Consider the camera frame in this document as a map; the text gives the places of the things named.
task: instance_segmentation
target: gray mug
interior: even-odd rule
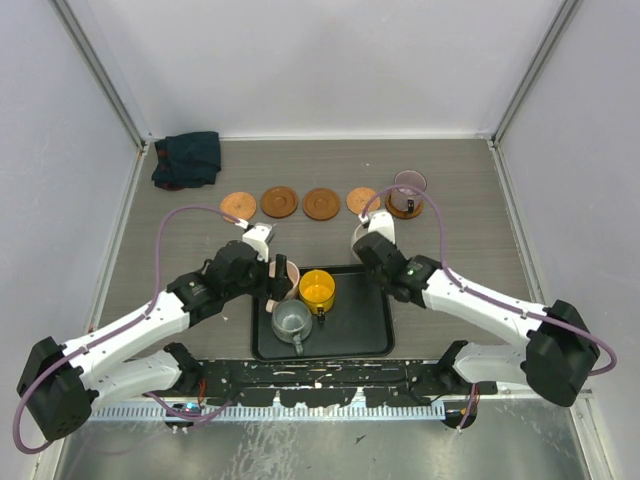
[[[304,353],[302,342],[311,333],[309,308],[300,300],[280,302],[271,316],[271,327],[283,342],[292,343],[298,356]]]

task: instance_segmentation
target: black tray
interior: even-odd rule
[[[262,362],[348,357],[382,357],[395,345],[389,300],[373,283],[362,265],[313,267],[325,270],[336,281],[336,299],[324,324],[313,316],[313,330],[302,342],[304,354],[278,339],[271,328],[265,300],[253,300],[251,354]],[[301,268],[304,275],[313,268]]]

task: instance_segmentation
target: wooden disc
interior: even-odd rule
[[[391,204],[391,195],[389,195],[387,196],[387,200],[385,201],[385,207],[387,207],[389,213],[394,217],[401,218],[403,220],[409,220],[410,218],[415,218],[422,213],[422,210],[424,210],[424,202],[418,205],[418,208],[416,208],[413,213],[403,212],[402,210],[398,210]]]
[[[298,195],[289,187],[272,187],[262,195],[260,207],[265,215],[285,218],[298,208]]]
[[[316,188],[302,200],[307,217],[323,222],[335,217],[340,211],[340,197],[328,188]]]
[[[358,187],[354,188],[347,195],[347,207],[356,215],[360,215],[362,210],[364,210],[364,206],[367,202],[376,194],[376,191],[369,187]],[[369,207],[369,211],[373,212],[380,208],[380,198],[376,198],[371,206]]]
[[[220,210],[230,213],[242,220],[249,220],[256,213],[257,204],[256,199],[250,193],[247,192],[234,192],[224,197],[220,204]],[[233,223],[227,217],[224,217],[227,222]]]

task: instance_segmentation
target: glass cup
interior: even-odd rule
[[[410,185],[421,192],[427,189],[427,179],[415,170],[404,170],[398,173],[394,184]],[[406,188],[395,188],[391,190],[391,205],[401,212],[413,213],[423,202],[424,198],[422,198],[421,195]]]
[[[304,353],[302,342],[311,333],[311,312],[300,300],[285,300],[278,304],[271,317],[271,327],[283,342],[291,343],[298,356]]]

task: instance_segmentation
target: gray table surface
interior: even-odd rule
[[[258,212],[252,221],[276,223],[272,255],[284,253],[299,266],[355,263],[349,239],[358,221],[346,207],[355,187],[376,190],[392,184],[404,169],[422,172],[428,192],[441,207],[448,235],[449,264],[458,273],[507,295],[528,298],[527,286],[507,218],[491,154],[482,140],[227,141],[223,169],[214,186],[166,192],[150,178],[157,158],[151,148],[105,301],[100,325],[146,302],[153,288],[153,245],[162,217],[188,204],[219,206],[234,191],[260,201],[275,185],[289,185],[300,201],[316,187],[335,190],[340,213],[328,222],[305,216],[302,206],[285,219]],[[218,248],[240,238],[240,230],[208,212],[174,217],[162,244],[162,282],[199,268]],[[439,257],[438,228],[430,210],[396,221],[398,245],[406,256]],[[250,299],[238,298],[221,315],[175,336],[196,358],[250,358]],[[485,344],[500,339],[447,314],[392,300],[396,347],[389,358],[437,358],[453,340]],[[142,354],[152,353],[154,346]]]

